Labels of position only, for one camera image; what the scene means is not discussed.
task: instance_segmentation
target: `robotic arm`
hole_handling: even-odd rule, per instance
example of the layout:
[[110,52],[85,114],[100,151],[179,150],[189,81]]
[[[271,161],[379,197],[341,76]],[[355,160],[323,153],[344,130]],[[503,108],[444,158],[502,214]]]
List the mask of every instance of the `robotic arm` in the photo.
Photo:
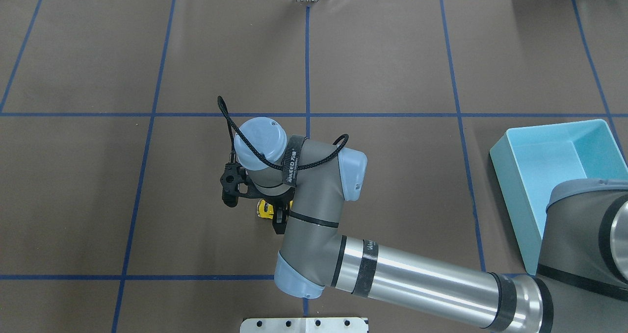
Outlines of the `robotic arm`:
[[[226,107],[223,113],[230,121]],[[233,166],[245,169],[241,183],[247,184],[248,193],[252,188],[256,190],[251,197],[270,199],[278,205],[284,212],[283,221],[289,214],[274,275],[276,285],[285,293],[316,299],[326,286],[331,286],[359,297],[413,308],[494,332],[625,333],[628,329],[625,257],[617,262],[617,270],[623,273],[617,277],[603,270],[606,264],[601,255],[585,251],[582,261],[594,261],[598,266],[593,282],[606,284],[606,289],[611,291],[610,295],[604,295],[565,283],[563,278],[556,279],[555,273],[547,275],[543,270],[540,272],[547,277],[523,275],[510,279],[387,248],[371,240],[347,237],[339,234],[337,228],[343,203],[359,198],[366,172],[365,154],[344,148],[346,140],[336,146],[302,136],[287,137],[283,128],[269,118],[254,118],[240,129],[234,124],[233,127],[237,132],[234,151],[239,162]],[[223,195],[226,192],[247,197],[237,191],[237,184],[234,187],[233,182],[226,182],[229,176],[226,172],[221,179]],[[617,196],[625,198],[626,204],[621,203],[623,208],[618,206],[612,214],[624,224],[616,232],[623,235],[615,239],[625,241],[622,236],[626,236],[628,228],[628,183],[604,190],[603,199],[592,199],[590,193],[579,195],[585,195],[579,202],[589,206],[589,214],[599,214],[600,209],[608,207],[608,201]],[[293,206],[288,208],[286,204],[292,195]],[[283,203],[278,203],[277,199],[282,197]],[[550,271],[562,268],[575,277],[590,276],[588,270],[574,268],[572,257],[566,257],[581,252],[589,243],[565,240],[564,236],[564,241],[552,242],[557,238],[553,233],[564,232],[565,224],[561,223],[564,215],[571,215],[583,206],[578,204],[574,208],[572,202],[566,202],[570,198],[555,201],[549,208],[545,235],[549,240],[544,240],[540,266]],[[601,221],[601,217],[591,218],[587,224],[579,225],[586,227]],[[578,315],[576,318],[587,319],[575,326],[574,314]]]

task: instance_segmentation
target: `light blue plastic bin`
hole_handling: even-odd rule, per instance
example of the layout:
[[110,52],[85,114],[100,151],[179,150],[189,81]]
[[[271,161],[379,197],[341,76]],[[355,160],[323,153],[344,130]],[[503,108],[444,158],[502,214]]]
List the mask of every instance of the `light blue plastic bin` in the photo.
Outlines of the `light blue plastic bin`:
[[628,179],[628,168],[606,121],[511,128],[491,148],[525,270],[534,275],[545,229],[545,207],[569,179]]

